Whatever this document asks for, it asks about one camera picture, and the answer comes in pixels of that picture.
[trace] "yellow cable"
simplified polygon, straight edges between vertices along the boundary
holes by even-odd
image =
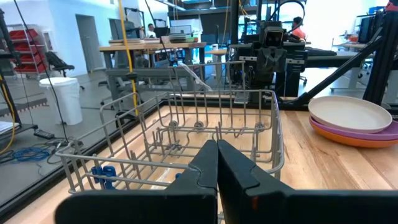
[[[174,0],[174,4],[177,5],[178,4],[178,0]],[[177,20],[178,20],[178,9],[175,9],[175,13],[177,15]]]
[[[239,7],[241,8],[242,14],[243,14],[243,15],[247,15],[247,16],[248,16],[248,13],[246,12],[246,10],[244,10],[244,9],[243,9],[243,6],[242,6],[242,3],[241,3],[241,0],[239,0]]]
[[[126,46],[127,59],[129,60],[129,71],[132,72],[131,55],[130,55],[130,50],[129,50],[129,44],[127,42],[126,29],[124,28],[124,15],[123,15],[122,0],[119,0],[119,13],[120,13],[120,20],[122,21],[123,42],[124,42],[124,46]],[[132,92],[136,93],[136,83],[134,80],[131,80],[131,86],[132,86]],[[137,96],[134,95],[132,97],[132,100],[134,101],[134,107],[137,108]]]
[[[224,38],[225,38],[226,24],[227,24],[227,20],[228,20],[228,7],[229,7],[229,0],[226,0],[226,12],[225,12],[224,34],[223,34],[223,41],[221,42],[221,44],[224,43]]]
[[[3,92],[4,92],[5,100],[7,101],[8,105],[10,106],[10,111],[11,111],[11,116],[12,116],[12,134],[11,134],[11,140],[9,141],[8,145],[7,145],[2,151],[0,151],[0,154],[3,154],[5,151],[7,151],[7,149],[10,148],[10,146],[11,146],[11,144],[12,144],[12,142],[14,141],[14,138],[15,138],[15,114],[14,114],[14,109],[12,108],[10,99],[8,98],[8,94],[7,94],[7,91],[6,91],[6,86],[2,83],[2,84],[1,84],[1,87],[2,87]]]

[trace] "blue object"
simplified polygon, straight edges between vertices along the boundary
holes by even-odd
[[[107,177],[116,177],[116,170],[113,166],[104,166],[102,167],[92,167],[91,172],[94,175],[105,175]],[[115,188],[112,186],[112,183],[115,182],[115,180],[108,180],[108,179],[103,179],[103,178],[98,178],[94,177],[94,183],[96,184],[101,184],[104,186],[105,189],[107,190],[114,190]]]
[[[14,158],[19,162],[41,161],[50,155],[47,149],[41,147],[27,147],[14,153]]]
[[[375,14],[378,10],[384,9],[384,6],[376,6],[376,7],[370,7],[369,8],[369,14]]]

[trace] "door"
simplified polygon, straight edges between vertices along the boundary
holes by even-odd
[[[77,26],[79,29],[81,46],[86,60],[88,72],[104,67],[101,53],[99,52],[100,43],[95,27],[93,16],[76,15]]]

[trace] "blue cable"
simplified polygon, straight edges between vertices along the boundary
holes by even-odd
[[[22,148],[14,153],[14,159],[19,162],[41,161],[50,155],[48,149],[41,147]]]

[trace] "orange plate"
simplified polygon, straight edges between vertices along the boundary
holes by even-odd
[[[398,139],[391,140],[391,141],[370,141],[370,140],[349,138],[346,136],[341,136],[339,134],[330,133],[328,131],[325,131],[322,128],[315,126],[311,121],[310,121],[310,124],[311,124],[312,128],[318,134],[322,135],[323,137],[330,139],[332,141],[338,142],[338,143],[349,145],[349,146],[367,147],[367,148],[382,148],[382,147],[390,147],[395,144],[398,144]]]

